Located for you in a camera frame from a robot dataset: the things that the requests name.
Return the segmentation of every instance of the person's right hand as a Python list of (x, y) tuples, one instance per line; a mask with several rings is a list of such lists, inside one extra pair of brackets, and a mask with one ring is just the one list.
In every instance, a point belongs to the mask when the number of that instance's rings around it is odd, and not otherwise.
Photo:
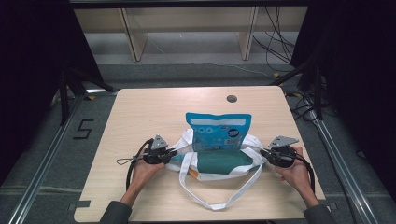
[[(297, 154), (303, 156), (303, 149), (301, 147), (294, 147)], [(295, 160), (294, 164), (289, 168), (276, 167), (275, 171), (282, 176), (280, 179), (286, 180), (292, 187), (294, 187), (303, 198), (306, 207), (312, 207), (319, 204), (314, 191), (311, 189), (308, 171), (302, 161)]]

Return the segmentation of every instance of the black tape marking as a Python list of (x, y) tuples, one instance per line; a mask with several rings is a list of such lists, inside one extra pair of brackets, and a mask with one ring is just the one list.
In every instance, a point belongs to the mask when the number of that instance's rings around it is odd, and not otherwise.
[(83, 129), (83, 128), (81, 128), (81, 127), (82, 127), (82, 124), (83, 124), (85, 121), (93, 121), (93, 119), (82, 119), (81, 122), (79, 123), (79, 126), (78, 126), (77, 131), (78, 131), (78, 132), (87, 132), (87, 135), (85, 135), (84, 137), (73, 137), (73, 139), (75, 139), (75, 140), (81, 140), (81, 139), (88, 139), (88, 138), (90, 137), (90, 133), (91, 133), (92, 129)]

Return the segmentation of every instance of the green fabric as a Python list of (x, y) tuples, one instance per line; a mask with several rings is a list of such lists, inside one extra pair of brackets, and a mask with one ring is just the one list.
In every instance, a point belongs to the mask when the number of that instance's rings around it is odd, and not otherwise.
[(198, 152), (198, 171), (206, 174), (227, 175), (235, 167), (253, 163), (248, 155), (240, 150), (214, 150)]

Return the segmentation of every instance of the gray carpet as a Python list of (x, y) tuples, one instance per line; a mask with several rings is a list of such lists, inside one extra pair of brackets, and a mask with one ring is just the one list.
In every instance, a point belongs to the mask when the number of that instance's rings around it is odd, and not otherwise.
[[(278, 68), (291, 69), (284, 65)], [(238, 67), (214, 64), (100, 65), (100, 70), (106, 83), (117, 88), (267, 85), (272, 81), (271, 78), (251, 71), (260, 71), (270, 76), (273, 74), (268, 66), (258, 64), (238, 65)], [(295, 77), (285, 83), (282, 87), (284, 91), (295, 92), (298, 78)], [(86, 83), (86, 86), (87, 89), (97, 88), (90, 83)], [(288, 97), (287, 101), (290, 107), (294, 108), (300, 99)], [(82, 102), (25, 223), (75, 222), (73, 206), (78, 201), (85, 184), (114, 100), (115, 96), (96, 96), (93, 100)], [(334, 110), (326, 108), (324, 112), (325, 123), (334, 141), (341, 149), (380, 223), (396, 223), (395, 202), (388, 196), (370, 164), (356, 156), (356, 145), (343, 122), (336, 117)], [(7, 222), (24, 188), (32, 179), (59, 128), (60, 115), (60, 103), (56, 102), (37, 132), (36, 139), (23, 153), (3, 184), (0, 191), (0, 223)], [(84, 122), (83, 126), (92, 129), (92, 132), (88, 139), (78, 140), (75, 137), (85, 134), (77, 132), (83, 119), (92, 119)], [(338, 223), (353, 223), (346, 197), (316, 128), (302, 119), (297, 119), (296, 123), (315, 166), (327, 203), (336, 203), (338, 206), (332, 214)], [(362, 223), (356, 209), (354, 210), (358, 223)], [(276, 223), (305, 223), (305, 220), (277, 220)]]

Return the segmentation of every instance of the dark sleeve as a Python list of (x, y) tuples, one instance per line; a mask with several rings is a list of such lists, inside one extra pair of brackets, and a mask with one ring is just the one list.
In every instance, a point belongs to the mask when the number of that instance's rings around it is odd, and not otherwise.
[(329, 209), (323, 205), (318, 204), (304, 211), (304, 216), (309, 224), (334, 224), (336, 223), (334, 217)]
[(128, 222), (131, 213), (132, 208), (130, 206), (125, 203), (112, 201), (100, 219), (100, 223), (125, 224)]

